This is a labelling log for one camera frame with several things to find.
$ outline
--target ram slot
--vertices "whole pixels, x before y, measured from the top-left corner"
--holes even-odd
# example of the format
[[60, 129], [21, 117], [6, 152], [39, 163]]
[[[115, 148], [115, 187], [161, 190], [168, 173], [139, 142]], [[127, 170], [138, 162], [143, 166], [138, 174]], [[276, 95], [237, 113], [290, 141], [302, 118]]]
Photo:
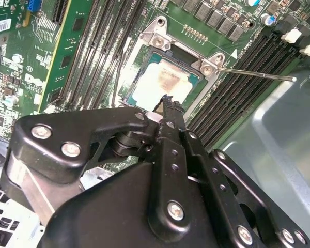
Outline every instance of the ram slot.
[[[147, 1], [145, 1], [145, 0], [138, 0], [138, 1], [134, 0], [134, 8], [131, 9], [129, 15], [127, 16], [126, 24], [122, 30], [122, 35], [121, 35], [122, 38], [119, 40], [118, 47], [113, 54], [114, 58], [124, 59], [122, 57], [122, 50], [123, 50], [123, 47], [125, 45], [125, 41], [126, 41], [127, 37], [132, 35], [132, 32], [135, 29], [135, 25], [137, 24], [136, 19], [142, 13], [143, 9], [145, 8], [146, 3], [147, 3]], [[103, 100], [103, 97], [105, 95], [106, 89], [109, 86], [109, 83], [112, 79], [113, 73], [111, 73], [110, 75], [106, 75], [106, 74], [105, 74], [104, 78], [107, 78], [107, 79], [103, 80], [101, 82], [100, 90], [96, 96], [94, 103], [92, 104], [93, 109], [98, 108], [102, 104], [102, 100]]]
[[96, 51], [101, 45], [100, 41], [103, 35], [105, 34], [105, 30], [108, 27], [110, 21], [113, 19], [114, 7], [115, 7], [116, 1], [109, 1], [104, 9], [104, 16], [99, 21], [98, 29], [95, 34], [95, 38], [91, 44], [91, 46], [88, 48], [87, 56], [86, 56], [86, 62], [84, 63], [82, 70], [78, 77], [76, 77], [76, 81], [78, 84], [76, 85], [76, 88], [73, 91], [71, 102], [75, 105], [75, 109], [77, 109], [79, 102], [80, 102], [80, 95], [82, 92], [82, 89], [86, 83], [86, 77], [88, 75], [89, 69], [91, 68], [92, 62], [94, 60], [94, 57], [96, 55]]
[[[261, 34], [234, 68], [281, 74], [301, 55], [283, 46], [273, 34]], [[254, 76], [227, 74], [205, 105], [189, 123], [207, 149], [210, 149], [272, 84], [272, 80]]]
[[78, 46], [78, 50], [77, 50], [76, 56], [74, 58], [74, 63], [71, 67], [71, 70], [70, 70], [70, 73], [68, 76], [67, 83], [65, 84], [64, 89], [60, 94], [61, 101], [65, 100], [66, 102], [68, 102], [70, 100], [68, 97], [68, 93], [71, 92], [71, 90], [72, 90], [75, 77], [79, 76], [78, 75], [78, 68], [81, 67], [83, 64], [83, 51], [85, 49], [85, 46], [87, 45], [87, 38], [90, 35], [90, 30], [94, 24], [94, 21], [96, 20], [97, 23], [100, 21], [101, 16], [103, 14], [103, 9], [104, 8], [102, 8], [100, 6], [100, 0], [95, 0], [93, 2], [88, 21], [87, 21], [86, 26], [84, 28], [84, 32], [83, 32], [83, 35], [81, 37], [80, 44]]

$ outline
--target green circuit board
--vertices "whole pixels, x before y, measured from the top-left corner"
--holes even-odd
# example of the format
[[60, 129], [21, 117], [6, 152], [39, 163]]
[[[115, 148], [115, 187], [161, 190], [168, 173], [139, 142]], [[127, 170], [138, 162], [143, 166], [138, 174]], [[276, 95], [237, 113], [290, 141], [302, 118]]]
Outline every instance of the green circuit board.
[[[113, 24], [118, 23], [120, 11], [124, 8], [129, 10], [126, 12], [127, 19], [122, 19], [122, 22], [128, 22], [135, 6], [125, 6], [124, 1], [85, 0], [80, 4], [79, 0], [66, 0], [63, 1], [65, 12], [62, 22], [57, 23], [53, 21], [53, 6], [57, 2], [43, 0], [40, 11], [29, 13], [29, 20], [22, 27], [18, 24], [23, 25], [26, 19], [27, 14], [23, 10], [27, 2], [10, 0], [9, 10], [12, 5], [16, 9], [14, 18], [6, 9], [6, 18], [11, 18], [12, 26], [19, 28], [11, 30], [7, 43], [0, 50], [2, 137], [10, 137], [14, 122], [21, 116], [110, 106], [125, 30], [118, 29], [112, 44], [106, 44], [110, 42], [109, 32]], [[298, 3], [298, 9], [292, 11], [289, 8], [291, 3], [286, 0], [261, 0], [255, 7], [248, 7], [240, 0], [149, 0], [138, 18], [134, 19], [133, 30], [126, 32], [131, 41], [124, 61], [128, 61], [140, 33], [156, 17], [163, 16], [167, 19], [167, 33], [171, 37], [204, 57], [216, 52], [223, 53], [224, 67], [231, 68], [263, 30], [260, 17], [264, 13], [274, 15], [277, 21], [290, 15], [296, 20], [296, 25], [303, 25], [310, 30], [310, 5], [305, 1]], [[209, 10], [206, 15], [207, 9], [202, 11], [204, 6]], [[216, 27], [209, 20], [209, 15], [213, 13], [219, 13], [222, 18]], [[239, 28], [242, 32], [240, 36], [233, 36], [225, 28], [224, 22], [237, 30]], [[98, 36], [96, 28], [102, 23], [106, 23], [106, 26], [102, 36]], [[133, 63], [123, 67], [122, 75], [125, 77], [120, 80], [118, 89], [120, 101], [127, 102], [133, 81], [150, 51], [150, 46], [142, 46]], [[225, 75], [220, 74], [218, 82], [223, 77]], [[207, 81], [200, 78], [193, 85], [183, 102], [185, 109], [206, 84]], [[7, 106], [5, 99], [11, 95], [16, 96], [18, 102]]]

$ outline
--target silver metal panel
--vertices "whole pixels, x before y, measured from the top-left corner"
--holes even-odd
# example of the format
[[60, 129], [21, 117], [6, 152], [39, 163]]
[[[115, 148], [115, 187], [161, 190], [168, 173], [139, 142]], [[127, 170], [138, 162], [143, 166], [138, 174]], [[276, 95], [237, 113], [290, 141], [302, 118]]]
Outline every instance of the silver metal panel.
[[310, 238], [310, 59], [222, 149]]

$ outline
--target pcie slot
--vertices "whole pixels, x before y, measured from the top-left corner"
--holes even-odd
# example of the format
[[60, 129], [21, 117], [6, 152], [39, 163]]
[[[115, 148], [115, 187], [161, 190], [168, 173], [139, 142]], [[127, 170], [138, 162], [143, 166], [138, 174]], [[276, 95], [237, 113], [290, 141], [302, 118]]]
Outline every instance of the pcie slot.
[[89, 18], [88, 18], [88, 21], [85, 25], [83, 35], [81, 37], [81, 41], [80, 41], [80, 44], [78, 46], [76, 56], [74, 58], [74, 63], [71, 67], [71, 71], [70, 71], [67, 83], [65, 84], [64, 89], [60, 94], [60, 99], [62, 99], [62, 100], [65, 100], [65, 97], [67, 97], [68, 92], [71, 90], [74, 78], [75, 78], [76, 73], [77, 73], [77, 68], [82, 63], [81, 60], [82, 60], [83, 49], [85, 48], [85, 42], [86, 42], [86, 39], [89, 35], [90, 29], [93, 25], [93, 22], [96, 19], [96, 17], [100, 17], [103, 14], [103, 8], [100, 7], [100, 1], [101, 0], [95, 0], [93, 2], [92, 8], [91, 8], [91, 11], [89, 14]]
[[69, 0], [56, 0], [52, 21], [61, 25], [67, 10]]

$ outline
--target capacitor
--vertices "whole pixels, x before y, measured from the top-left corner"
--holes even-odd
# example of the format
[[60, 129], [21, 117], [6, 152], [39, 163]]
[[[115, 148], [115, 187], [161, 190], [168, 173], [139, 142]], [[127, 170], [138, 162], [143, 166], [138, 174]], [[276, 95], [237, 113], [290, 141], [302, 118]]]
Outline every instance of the capacitor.
[[259, 5], [260, 0], [244, 0], [244, 3], [247, 6], [251, 6], [251, 7], [255, 7], [257, 5]]
[[3, 105], [6, 107], [13, 107], [19, 102], [19, 98], [17, 96], [9, 96], [6, 97], [4, 101], [2, 101]]
[[260, 16], [260, 22], [265, 26], [272, 26], [275, 23], [275, 17], [269, 14], [262, 14]]

